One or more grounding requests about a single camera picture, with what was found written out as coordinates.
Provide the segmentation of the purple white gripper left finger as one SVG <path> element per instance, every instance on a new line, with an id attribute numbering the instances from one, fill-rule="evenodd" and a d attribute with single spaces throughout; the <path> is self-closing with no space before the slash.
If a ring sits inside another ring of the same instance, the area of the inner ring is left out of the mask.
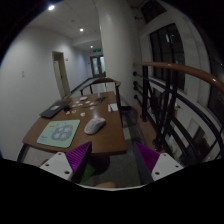
<path id="1" fill-rule="evenodd" d="M 58 152 L 40 168 L 65 180 L 80 183 L 92 153 L 92 143 L 82 144 L 70 152 Z"/>

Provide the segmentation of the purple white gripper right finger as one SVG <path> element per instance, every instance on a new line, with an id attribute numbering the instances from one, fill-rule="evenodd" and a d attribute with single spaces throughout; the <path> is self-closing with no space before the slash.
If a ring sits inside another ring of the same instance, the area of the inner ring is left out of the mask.
<path id="1" fill-rule="evenodd" d="M 134 155 L 142 182 L 153 182 L 182 169 L 169 154 L 159 154 L 138 142 L 135 143 Z"/>

